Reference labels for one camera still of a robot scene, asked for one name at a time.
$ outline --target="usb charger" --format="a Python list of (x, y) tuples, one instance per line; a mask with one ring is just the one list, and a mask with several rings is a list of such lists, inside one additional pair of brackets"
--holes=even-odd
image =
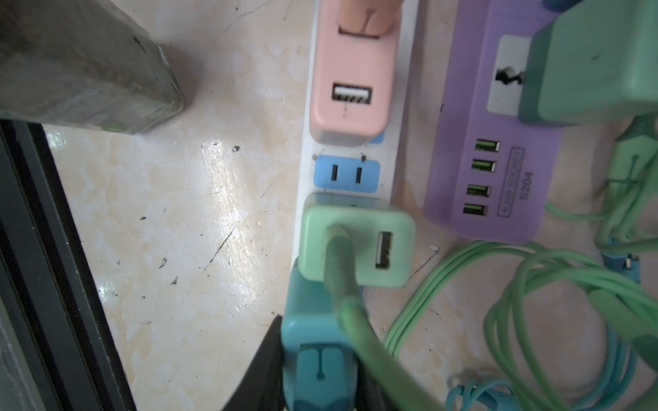
[(342, 32), (340, 1), (321, 0), (310, 127), (319, 143), (357, 147), (381, 134), (393, 95), (401, 12), (381, 36)]
[(378, 199), (311, 194), (305, 202), (299, 242), (299, 272), (325, 277), (326, 233), (340, 226), (354, 245), (359, 285), (402, 287), (411, 275), (416, 224), (407, 213)]
[(557, 13), (528, 0), (462, 0), (425, 196), (457, 234), (521, 244), (539, 230), (561, 129), (523, 124), (532, 36)]

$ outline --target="scratch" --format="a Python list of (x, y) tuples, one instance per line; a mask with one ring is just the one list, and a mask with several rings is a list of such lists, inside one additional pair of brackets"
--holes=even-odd
[(438, 315), (439, 318), (441, 319), (441, 321), (443, 321), (443, 318), (441, 318), (441, 314), (439, 314), (438, 312), (432, 310), (431, 308), (428, 308), (428, 310), (431, 311), (431, 312), (433, 312), (433, 313), (435, 313), (436, 315)]
[(284, 14), (284, 21), (286, 21), (286, 17), (288, 17), (288, 12), (290, 11), (290, 6), (292, 6), (292, 1), (290, 0), (290, 3), (288, 3), (288, 8), (286, 9), (286, 13)]
[(247, 12), (245, 12), (245, 13), (242, 13), (242, 14), (239, 15), (238, 17), (236, 17), (235, 20), (233, 20), (233, 21), (231, 22), (231, 24), (229, 24), (228, 27), (225, 28), (224, 31), (220, 33), (220, 35), (215, 39), (215, 41), (213, 41), (213, 44), (211, 44), (211, 45), (215, 45), (215, 44), (217, 44), (217, 42), (219, 41), (220, 38), (222, 38), (222, 36), (224, 35), (224, 33), (226, 33), (226, 32), (228, 31), (228, 29), (230, 29), (230, 28), (231, 28), (231, 27), (232, 27), (232, 26), (233, 26), (233, 25), (234, 25), (239, 19), (241, 19), (241, 18), (243, 18), (243, 17), (245, 17), (245, 16), (249, 16), (250, 14), (253, 14), (253, 13), (257, 12), (258, 10), (262, 9), (263, 7), (267, 6), (268, 4), (270, 4), (270, 3), (273, 2), (273, 1), (274, 1), (274, 0), (267, 0), (265, 3), (263, 3), (262, 5), (256, 7), (256, 8), (253, 9), (252, 11), (247, 11)]
[(251, 304), (249, 304), (249, 309), (251, 309), (251, 307), (256, 303), (256, 301), (258, 301), (258, 299), (263, 296), (263, 294), (265, 294), (265, 291), (267, 291), (267, 289), (264, 289), (262, 293), (258, 294), (258, 297), (256, 297), (256, 299), (254, 301), (251, 301)]
[(222, 350), (219, 352), (219, 361), (217, 362), (217, 370), (215, 371), (215, 374), (219, 372), (219, 364), (222, 363), (222, 355), (224, 355), (224, 347), (226, 347), (226, 343), (222, 345)]
[(202, 271), (202, 272), (205, 272), (205, 270), (208, 269), (208, 266), (213, 262), (213, 260), (215, 259), (215, 257), (217, 256), (217, 254), (219, 254), (219, 251), (222, 249), (222, 247), (224, 246), (224, 244), (226, 244), (226, 242), (228, 241), (228, 239), (231, 238), (231, 235), (233, 235), (233, 231), (235, 231), (236, 228), (238, 228), (239, 225), (240, 225), (240, 223), (237, 223), (236, 226), (233, 227), (233, 229), (231, 230), (231, 232), (226, 236), (226, 238), (224, 239), (224, 241), (222, 241), (222, 243), (219, 245), (219, 248), (217, 249), (217, 251), (215, 251), (215, 255), (213, 255), (213, 257), (210, 259), (210, 261), (208, 261), (208, 264), (206, 264), (206, 267), (203, 268), (203, 271)]
[(263, 198), (263, 196), (264, 196), (265, 194), (267, 194), (268, 191), (270, 191), (270, 188), (272, 188), (272, 186), (274, 185), (274, 182), (275, 182), (275, 181), (276, 181), (276, 177), (274, 177), (274, 180), (272, 180), (272, 182), (270, 183), (269, 187), (267, 187), (267, 188), (265, 189), (265, 192), (263, 192), (263, 194), (261, 195), (261, 198)]
[(418, 267), (418, 270), (414, 271), (413, 274), (411, 274), (411, 277), (409, 277), (409, 279), (413, 278), (413, 276), (415, 276), (416, 274), (418, 274), (418, 272), (421, 271), (422, 268), (425, 267), (425, 266), (427, 265), (427, 263), (429, 263), (429, 262), (430, 262), (430, 261), (431, 261), (431, 260), (432, 260), (432, 259), (438, 254), (438, 253), (439, 253), (439, 250), (434, 251), (434, 254), (432, 254), (432, 255), (430, 256), (430, 258), (427, 259), (426, 262), (422, 263), (422, 265), (421, 265), (420, 267)]

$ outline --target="light green usb charger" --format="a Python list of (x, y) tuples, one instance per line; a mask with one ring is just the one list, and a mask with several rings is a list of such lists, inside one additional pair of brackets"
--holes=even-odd
[(328, 228), (341, 226), (354, 244), (359, 285), (402, 287), (411, 275), (416, 224), (406, 212), (378, 199), (315, 193), (304, 204), (299, 272), (325, 278)]
[(540, 30), (521, 121), (593, 124), (658, 111), (656, 16), (656, 0), (584, 0)]

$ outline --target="stain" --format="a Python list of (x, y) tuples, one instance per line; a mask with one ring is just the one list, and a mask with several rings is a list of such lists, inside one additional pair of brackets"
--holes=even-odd
[(144, 53), (146, 53), (146, 49), (144, 48), (144, 46), (141, 45), (141, 43), (139, 42), (139, 40), (137, 39), (137, 37), (132, 36), (132, 39), (133, 39), (133, 41), (135, 41), (135, 43), (137, 43), (137, 45), (139, 46), (139, 48), (140, 48)]

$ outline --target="marble floor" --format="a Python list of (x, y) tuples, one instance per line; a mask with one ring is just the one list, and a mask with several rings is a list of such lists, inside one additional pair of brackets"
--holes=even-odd
[[(48, 127), (99, 296), (141, 411), (221, 409), (283, 313), (313, 0), (115, 0), (164, 46), (188, 108), (141, 135)], [(422, 279), (465, 241), (421, 211), (458, 0), (421, 1), (393, 203), (418, 225), (414, 274), (365, 292), (383, 336)], [(549, 197), (595, 210), (622, 124), (570, 129)], [(656, 226), (656, 208), (647, 229)], [(536, 240), (593, 256), (595, 225), (544, 218)], [(454, 279), (401, 355), (441, 401), (456, 381), (496, 374), (484, 315), (516, 261), (489, 258)], [(646, 272), (658, 258), (643, 256)], [(658, 295), (658, 278), (645, 276)], [(534, 346), (566, 397), (591, 387), (603, 324), (558, 283), (526, 304)], [(642, 365), (627, 404), (654, 375)]]

